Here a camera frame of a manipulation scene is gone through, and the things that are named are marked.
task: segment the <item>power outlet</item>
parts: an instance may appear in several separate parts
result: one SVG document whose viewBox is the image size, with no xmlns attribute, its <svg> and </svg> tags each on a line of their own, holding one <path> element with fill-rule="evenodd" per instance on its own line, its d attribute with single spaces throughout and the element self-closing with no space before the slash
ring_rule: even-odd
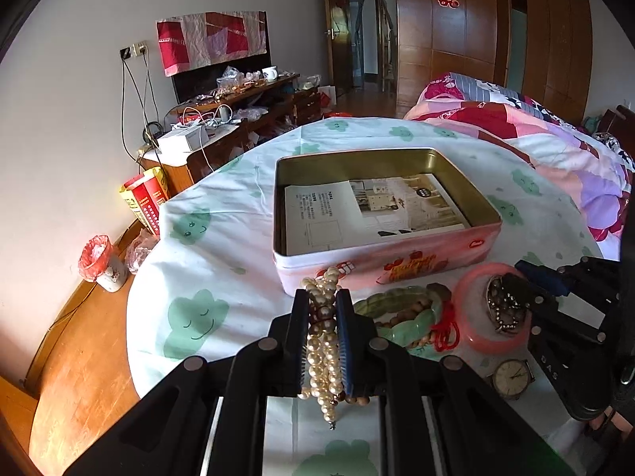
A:
<svg viewBox="0 0 635 476">
<path fill-rule="evenodd" d="M 139 41 L 138 43 L 133 43 L 131 46 L 132 55 L 138 57 L 139 55 L 143 55 L 148 51 L 148 45 L 145 41 Z"/>
</svg>

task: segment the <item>pink tin box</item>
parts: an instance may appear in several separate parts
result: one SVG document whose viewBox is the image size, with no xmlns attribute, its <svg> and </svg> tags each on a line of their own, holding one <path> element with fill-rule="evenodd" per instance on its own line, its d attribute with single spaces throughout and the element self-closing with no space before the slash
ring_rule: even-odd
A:
<svg viewBox="0 0 635 476">
<path fill-rule="evenodd" d="M 380 243 L 287 255 L 285 188 L 353 179 L 432 174 L 458 207 L 469 227 L 427 236 L 394 236 Z M 432 148 L 351 150 L 285 157 L 275 168 L 274 258 L 285 292 L 294 295 L 304 277 L 339 268 L 340 283 L 351 290 L 420 277 L 478 263 L 487 256 L 501 219 L 490 202 Z"/>
</svg>

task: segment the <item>booklet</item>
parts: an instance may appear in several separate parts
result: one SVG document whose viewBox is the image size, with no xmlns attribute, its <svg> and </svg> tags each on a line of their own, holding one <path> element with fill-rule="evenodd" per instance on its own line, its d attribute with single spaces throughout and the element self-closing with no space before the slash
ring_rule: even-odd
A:
<svg viewBox="0 0 635 476">
<path fill-rule="evenodd" d="M 323 252 L 466 229 L 431 174 L 287 186 L 287 255 Z"/>
</svg>

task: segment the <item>trash can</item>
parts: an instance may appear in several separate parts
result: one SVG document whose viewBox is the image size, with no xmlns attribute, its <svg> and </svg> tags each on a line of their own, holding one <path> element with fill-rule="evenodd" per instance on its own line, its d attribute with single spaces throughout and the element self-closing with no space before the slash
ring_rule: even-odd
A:
<svg viewBox="0 0 635 476">
<path fill-rule="evenodd" d="M 86 244 L 77 267 L 85 280 L 97 282 L 109 292 L 116 292 L 128 279 L 128 268 L 113 252 L 105 234 L 95 236 Z"/>
</svg>

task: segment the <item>wooden wardrobe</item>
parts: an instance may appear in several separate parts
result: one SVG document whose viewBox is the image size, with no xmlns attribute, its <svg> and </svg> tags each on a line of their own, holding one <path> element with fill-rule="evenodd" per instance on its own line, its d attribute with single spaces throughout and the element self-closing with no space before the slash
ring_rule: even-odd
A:
<svg viewBox="0 0 635 476">
<path fill-rule="evenodd" d="M 398 117 L 446 71 L 506 85 L 510 0 L 397 1 Z M 589 0 L 526 0 L 526 16 L 522 93 L 578 124 L 591 78 Z"/>
</svg>

